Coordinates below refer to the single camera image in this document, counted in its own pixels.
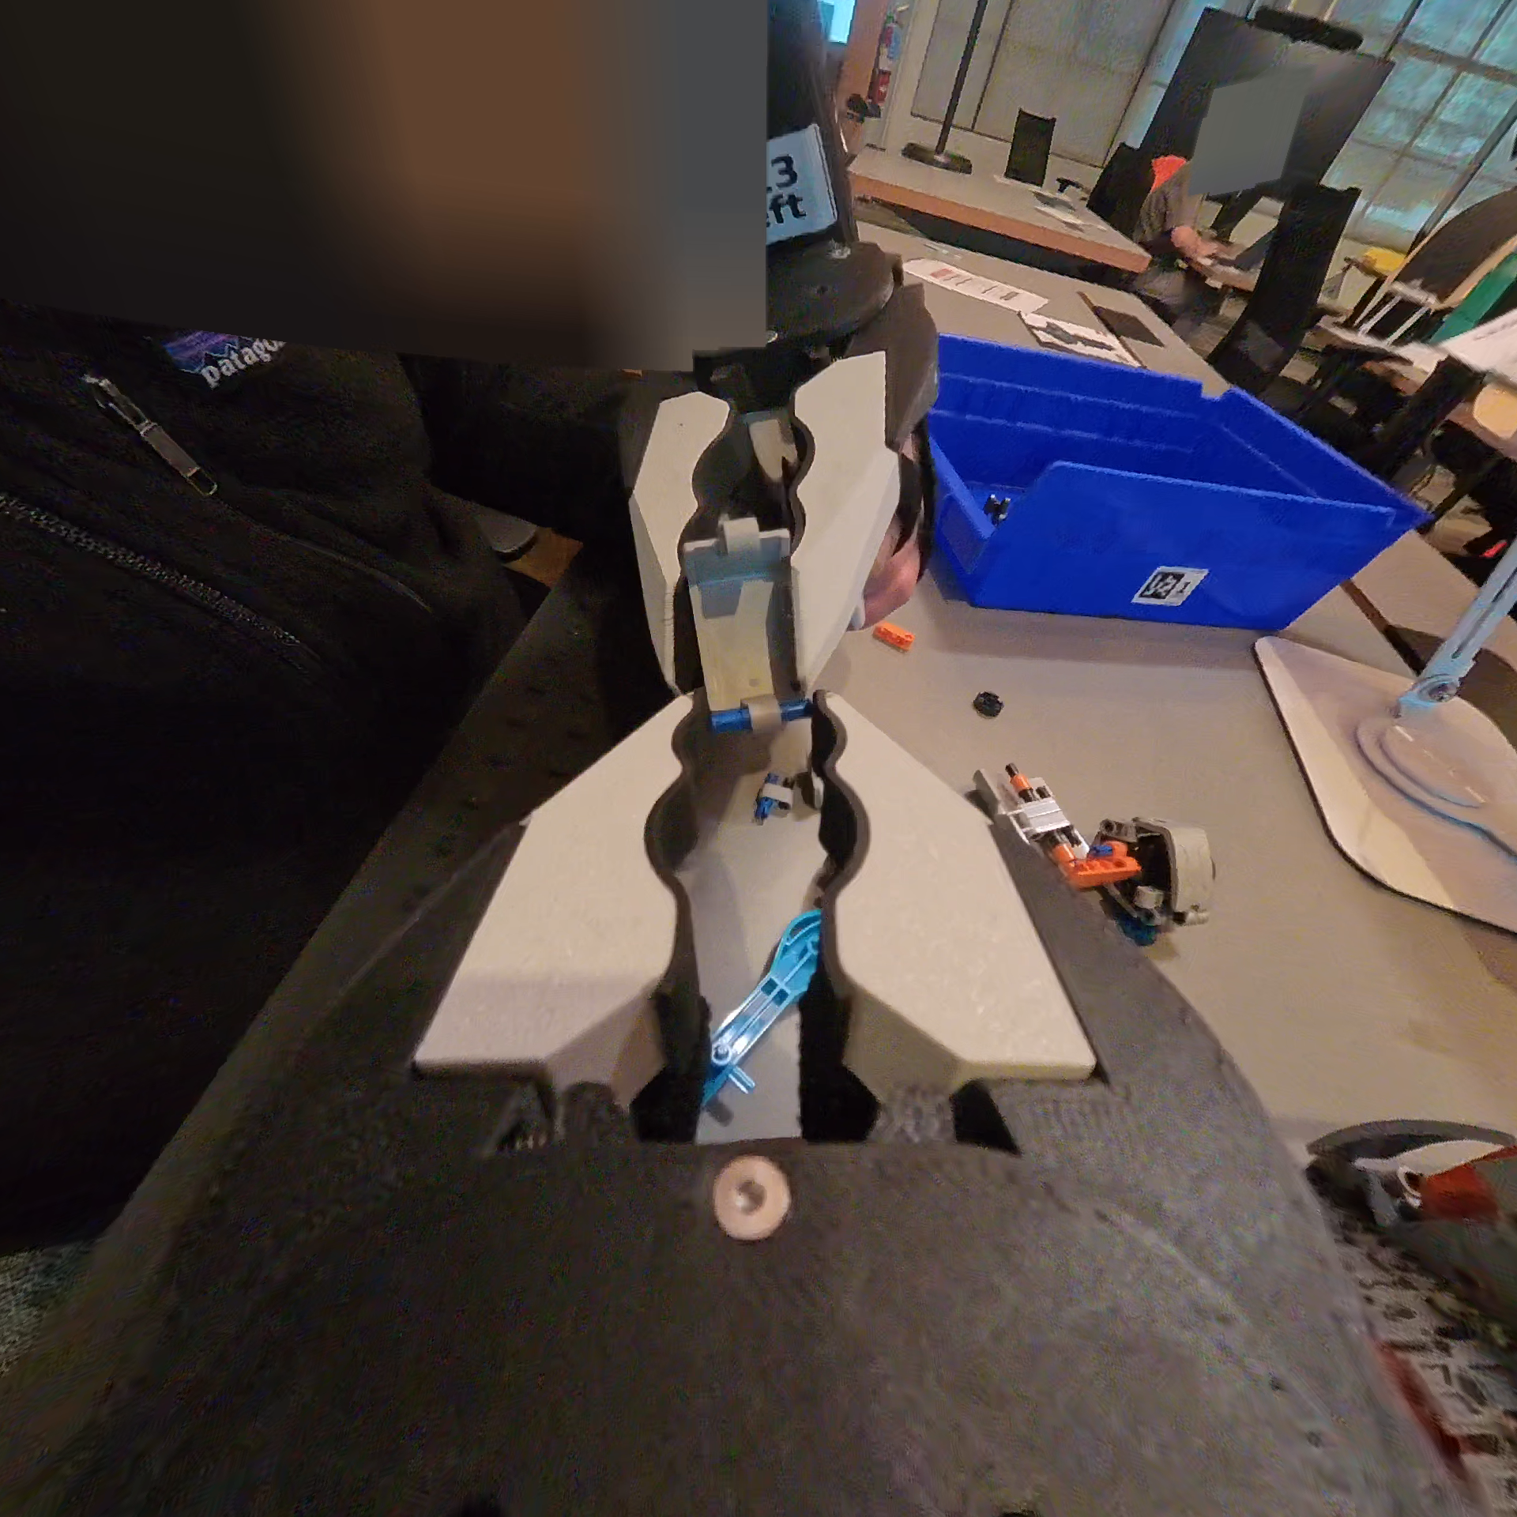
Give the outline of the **person's left hand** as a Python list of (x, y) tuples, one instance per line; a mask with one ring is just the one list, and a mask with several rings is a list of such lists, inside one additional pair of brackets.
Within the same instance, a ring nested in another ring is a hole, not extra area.
[(882, 538), (869, 572), (861, 585), (861, 600), (853, 612), (848, 630), (858, 632), (889, 618), (905, 606), (920, 581), (920, 546), (916, 537), (900, 537), (898, 541)]

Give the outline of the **blue plastic bin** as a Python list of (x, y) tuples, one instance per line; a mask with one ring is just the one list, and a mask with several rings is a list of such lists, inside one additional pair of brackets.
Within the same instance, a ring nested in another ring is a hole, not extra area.
[(938, 336), (929, 440), (980, 609), (1279, 632), (1429, 521), (1240, 388), (968, 336)]

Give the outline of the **printed paper sheets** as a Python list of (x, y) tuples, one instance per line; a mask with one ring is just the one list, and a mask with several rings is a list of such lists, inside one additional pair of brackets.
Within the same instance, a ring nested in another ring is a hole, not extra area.
[(1133, 356), (1133, 350), (1103, 325), (1089, 327), (1053, 316), (1045, 311), (1048, 298), (1022, 285), (1011, 285), (1005, 280), (996, 280), (987, 276), (976, 276), (938, 257), (913, 257), (904, 266), (904, 271), (929, 285), (938, 285), (968, 298), (993, 303), (1002, 311), (1016, 315), (1016, 319), (1029, 330), (1040, 348), (1087, 357), (1103, 357), (1123, 367), (1143, 367), (1137, 356)]

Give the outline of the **blue brick separator tool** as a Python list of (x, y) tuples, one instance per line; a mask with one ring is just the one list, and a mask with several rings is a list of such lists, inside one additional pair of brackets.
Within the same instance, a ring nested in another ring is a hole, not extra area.
[(755, 1089), (747, 1070), (751, 1053), (806, 997), (820, 961), (824, 910), (795, 916), (782, 932), (769, 964), (747, 995), (711, 1028), (705, 1072), (701, 1112), (729, 1090)]

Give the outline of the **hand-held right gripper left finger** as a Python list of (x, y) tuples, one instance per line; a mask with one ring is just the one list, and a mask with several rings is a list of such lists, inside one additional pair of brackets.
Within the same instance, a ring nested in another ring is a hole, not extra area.
[(692, 715), (695, 698), (675, 697), (526, 818), (416, 1070), (639, 1094), (665, 1068), (655, 988), (679, 904), (647, 822), (683, 777), (675, 732)]

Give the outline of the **grey orange tracked toy robot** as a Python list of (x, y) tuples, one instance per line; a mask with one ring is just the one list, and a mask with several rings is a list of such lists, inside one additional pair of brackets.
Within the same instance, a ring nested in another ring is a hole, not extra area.
[(1514, 1515), (1514, 1134), (1390, 1120), (1305, 1152), (1381, 1364), (1474, 1509)]

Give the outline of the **grey curved panel brick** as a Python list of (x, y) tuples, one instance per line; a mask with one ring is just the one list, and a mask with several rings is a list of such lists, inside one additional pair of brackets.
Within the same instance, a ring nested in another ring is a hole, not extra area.
[(724, 517), (682, 548), (707, 707), (795, 694), (786, 528)]

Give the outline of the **long background table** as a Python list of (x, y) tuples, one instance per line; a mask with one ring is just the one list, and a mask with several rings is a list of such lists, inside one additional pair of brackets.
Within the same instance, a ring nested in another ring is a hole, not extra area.
[(869, 146), (853, 158), (848, 177), (857, 198), (932, 216), (956, 228), (1008, 240), (1062, 259), (1123, 276), (1137, 276), (1150, 266), (1149, 253), (1113, 228), (1110, 222), (1022, 181), (1002, 181), (986, 173), (962, 176)]

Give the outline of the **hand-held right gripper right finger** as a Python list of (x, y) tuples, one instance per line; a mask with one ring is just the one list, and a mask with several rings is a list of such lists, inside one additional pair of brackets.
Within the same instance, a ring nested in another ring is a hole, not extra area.
[(1097, 1057), (990, 821), (843, 697), (813, 697), (824, 969), (878, 1098), (1082, 1084)]

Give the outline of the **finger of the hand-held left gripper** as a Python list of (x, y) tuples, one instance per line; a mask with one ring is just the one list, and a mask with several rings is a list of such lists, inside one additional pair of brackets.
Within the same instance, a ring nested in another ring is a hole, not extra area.
[(793, 501), (802, 534), (790, 555), (793, 652), (813, 690), (851, 627), (900, 501), (900, 465), (885, 440), (882, 350), (840, 357), (793, 395), (807, 444)]
[(675, 662), (675, 591), (683, 572), (682, 534), (700, 508), (695, 471), (729, 421), (729, 403), (709, 392), (660, 400), (631, 474), (630, 521), (643, 612), (671, 690), (683, 688)]

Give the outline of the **grey orange brick assembly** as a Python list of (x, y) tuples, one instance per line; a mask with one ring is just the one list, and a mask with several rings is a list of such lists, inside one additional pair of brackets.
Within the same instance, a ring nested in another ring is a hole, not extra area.
[(990, 824), (1042, 854), (1140, 948), (1211, 919), (1218, 867), (1200, 824), (1131, 818), (1101, 821), (1087, 832), (1051, 784), (1014, 763), (978, 769), (976, 803)]

